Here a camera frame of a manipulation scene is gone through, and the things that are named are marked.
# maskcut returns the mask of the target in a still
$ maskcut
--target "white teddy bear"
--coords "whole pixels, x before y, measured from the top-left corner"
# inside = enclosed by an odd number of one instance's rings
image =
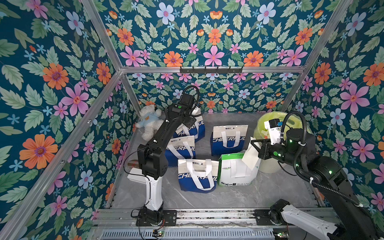
[[[155,105],[151,104],[143,107],[140,110],[141,121],[136,123],[135,126],[138,128],[144,127],[144,133],[142,135],[145,141],[149,141],[154,131],[157,131],[163,124],[164,120],[159,119],[161,116],[161,110],[155,111]]]

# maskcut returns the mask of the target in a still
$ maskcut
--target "white bag handle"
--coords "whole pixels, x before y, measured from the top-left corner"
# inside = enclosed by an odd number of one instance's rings
[[[187,159],[187,169],[192,177],[193,182],[195,183],[195,186],[203,191],[209,191],[211,190],[214,186],[214,179],[212,177],[212,161],[211,159],[206,159],[206,168],[205,172],[196,172],[193,168],[193,159]],[[209,187],[208,188],[203,188],[203,185],[201,184],[200,180],[198,177],[207,177],[209,181]]]
[[[188,152],[189,152],[189,155],[191,156],[191,158],[193,158],[193,152],[192,152],[192,149],[190,147],[190,145],[188,144],[188,142],[183,142],[184,146],[187,148]],[[173,153],[173,155],[175,155],[175,157],[177,157],[177,159],[185,159],[185,157],[183,157],[176,149],[173,145],[168,145],[167,148],[170,150],[171,153]]]
[[[240,131],[236,131],[235,143],[233,144],[233,147],[227,146],[227,133],[225,131],[221,132],[221,137],[223,138],[223,147],[226,148],[237,147],[240,143]]]

